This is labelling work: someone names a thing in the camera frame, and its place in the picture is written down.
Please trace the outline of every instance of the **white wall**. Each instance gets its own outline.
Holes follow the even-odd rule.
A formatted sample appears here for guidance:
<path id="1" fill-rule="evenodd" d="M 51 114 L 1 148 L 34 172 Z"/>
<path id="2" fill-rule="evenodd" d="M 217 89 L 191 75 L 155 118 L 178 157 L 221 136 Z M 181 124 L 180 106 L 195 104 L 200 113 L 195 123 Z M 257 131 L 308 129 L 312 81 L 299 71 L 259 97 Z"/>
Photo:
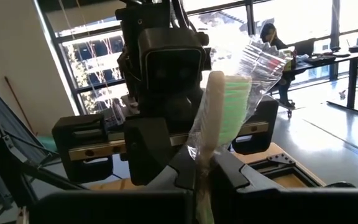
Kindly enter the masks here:
<path id="1" fill-rule="evenodd" d="M 0 95 L 22 118 L 4 76 L 39 134 L 75 114 L 31 0 L 0 0 Z"/>

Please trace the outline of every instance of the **glass window pane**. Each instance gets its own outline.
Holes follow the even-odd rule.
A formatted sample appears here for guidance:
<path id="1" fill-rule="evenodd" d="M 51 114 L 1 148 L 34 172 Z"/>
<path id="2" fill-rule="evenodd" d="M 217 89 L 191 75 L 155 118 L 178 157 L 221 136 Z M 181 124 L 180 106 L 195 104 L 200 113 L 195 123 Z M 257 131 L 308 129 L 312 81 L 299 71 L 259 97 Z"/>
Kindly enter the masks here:
<path id="1" fill-rule="evenodd" d="M 183 0 L 183 7 L 186 11 L 192 11 L 236 1 L 238 0 Z"/>
<path id="2" fill-rule="evenodd" d="M 358 32 L 353 34 L 341 35 L 339 37 L 339 46 L 346 51 L 349 46 L 358 44 Z M 338 65 L 338 74 L 345 75 L 349 71 L 349 62 L 341 62 Z"/>
<path id="3" fill-rule="evenodd" d="M 329 48 L 331 39 L 319 40 L 314 43 L 314 51 L 322 52 Z M 313 68 L 305 71 L 302 74 L 299 74 L 295 77 L 295 80 L 292 82 L 293 85 L 308 83 L 316 80 L 321 80 L 329 78 L 329 65 Z"/>
<path id="4" fill-rule="evenodd" d="M 77 87 L 120 80 L 117 59 L 124 47 L 122 31 L 62 43 Z"/>
<path id="5" fill-rule="evenodd" d="M 237 34 L 248 35 L 247 11 L 244 6 L 190 16 L 189 19 L 199 31 L 209 35 L 209 45 L 215 48 L 212 54 L 214 66 L 218 66 L 216 62 L 231 58 L 231 53 L 222 49 L 222 46 L 240 41 L 235 40 L 235 37 L 241 37 Z"/>
<path id="6" fill-rule="evenodd" d="M 114 17 L 110 17 L 107 19 L 102 19 L 100 21 L 91 22 L 91 23 L 83 25 L 83 26 L 78 26 L 78 27 L 74 27 L 72 29 L 56 32 L 55 35 L 57 37 L 64 37 L 64 36 L 68 36 L 68 35 L 80 34 L 83 32 L 89 32 L 89 31 L 103 29 L 103 28 L 107 28 L 107 27 L 119 26 L 119 23 L 120 23 L 120 21 L 118 21 L 116 19 L 116 17 L 114 16 Z"/>
<path id="7" fill-rule="evenodd" d="M 256 34 L 273 23 L 279 38 L 293 44 L 331 33 L 331 6 L 328 0 L 274 0 L 254 5 Z"/>
<path id="8" fill-rule="evenodd" d="M 339 31 L 346 32 L 358 29 L 358 1 L 341 0 Z"/>
<path id="9" fill-rule="evenodd" d="M 110 108 L 112 99 L 120 99 L 126 94 L 128 94 L 127 85 L 123 83 L 95 91 L 88 91 L 81 93 L 80 95 L 83 100 L 86 112 L 88 114 L 95 114 Z"/>

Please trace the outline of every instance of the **clear plastic bag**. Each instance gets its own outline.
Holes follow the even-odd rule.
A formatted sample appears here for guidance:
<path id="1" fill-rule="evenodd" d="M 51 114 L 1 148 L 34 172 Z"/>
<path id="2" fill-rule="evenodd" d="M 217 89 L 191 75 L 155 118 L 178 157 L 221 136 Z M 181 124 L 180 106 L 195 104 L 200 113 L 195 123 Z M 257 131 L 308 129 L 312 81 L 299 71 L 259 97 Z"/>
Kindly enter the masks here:
<path id="1" fill-rule="evenodd" d="M 232 50 L 231 59 L 224 63 L 224 68 L 220 70 L 224 72 L 225 78 L 227 76 L 242 77 L 243 82 L 249 82 L 249 89 L 247 90 L 247 98 L 243 103 L 245 113 L 243 116 L 234 116 L 233 119 L 241 117 L 242 120 L 230 121 L 230 123 L 244 124 L 256 110 L 257 105 L 261 101 L 266 92 L 271 89 L 282 77 L 282 71 L 285 64 L 290 60 L 286 58 L 283 53 L 280 53 L 276 47 L 271 47 L 269 44 L 262 43 L 259 39 L 254 37 L 244 36 L 244 47 L 242 50 Z M 208 174 L 210 170 L 210 159 L 213 154 L 227 150 L 231 141 L 236 137 L 241 125 L 234 125 L 235 136 L 219 142 L 214 148 L 206 148 L 205 132 L 203 129 L 203 122 L 205 123 L 206 114 L 210 113 L 210 103 L 214 101 L 210 94 L 214 90 L 209 90 L 209 80 L 203 99 L 201 100 L 200 108 L 196 116 L 195 122 L 191 131 L 189 132 L 188 140 L 185 147 L 189 150 L 190 155 L 196 159 L 198 165 L 198 221 L 201 224 L 213 223 L 212 211 L 210 207 Z"/>

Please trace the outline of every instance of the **gray floor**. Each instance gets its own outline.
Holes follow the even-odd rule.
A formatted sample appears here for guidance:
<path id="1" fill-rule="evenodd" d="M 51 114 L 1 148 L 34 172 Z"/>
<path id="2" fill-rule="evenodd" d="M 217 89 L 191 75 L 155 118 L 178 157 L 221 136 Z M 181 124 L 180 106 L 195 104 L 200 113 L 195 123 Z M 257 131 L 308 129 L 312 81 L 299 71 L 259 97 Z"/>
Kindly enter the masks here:
<path id="1" fill-rule="evenodd" d="M 299 109 L 293 112 L 292 119 L 288 119 L 286 111 L 280 109 L 273 142 L 327 184 L 348 181 L 358 187 L 358 114 L 325 104 L 327 98 L 339 97 L 338 90 L 346 87 L 347 80 L 343 79 L 290 92 L 290 98 L 296 101 Z M 114 158 L 114 168 L 116 175 L 129 177 L 127 163 L 118 157 Z M 61 164 L 48 169 L 65 176 Z M 116 179 L 112 176 L 102 182 Z M 33 186 L 39 197 L 58 191 L 38 180 L 33 182 Z M 13 221 L 16 213 L 16 207 L 4 212 L 0 223 Z"/>

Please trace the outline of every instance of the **woman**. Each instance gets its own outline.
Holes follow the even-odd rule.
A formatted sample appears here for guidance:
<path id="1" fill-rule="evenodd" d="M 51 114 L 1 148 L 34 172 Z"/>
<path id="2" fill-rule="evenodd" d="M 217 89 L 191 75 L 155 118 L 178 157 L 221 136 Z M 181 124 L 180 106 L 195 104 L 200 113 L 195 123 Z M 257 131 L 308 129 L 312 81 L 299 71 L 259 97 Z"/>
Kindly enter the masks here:
<path id="1" fill-rule="evenodd" d="M 288 48 L 288 46 L 278 38 L 276 27 L 271 23 L 266 23 L 263 26 L 260 32 L 260 38 L 264 43 L 269 42 L 271 46 L 276 46 L 278 50 Z M 279 102 L 289 108 L 294 108 L 294 104 L 288 100 L 288 89 L 294 79 L 294 75 L 283 72 L 283 77 L 278 83 Z"/>

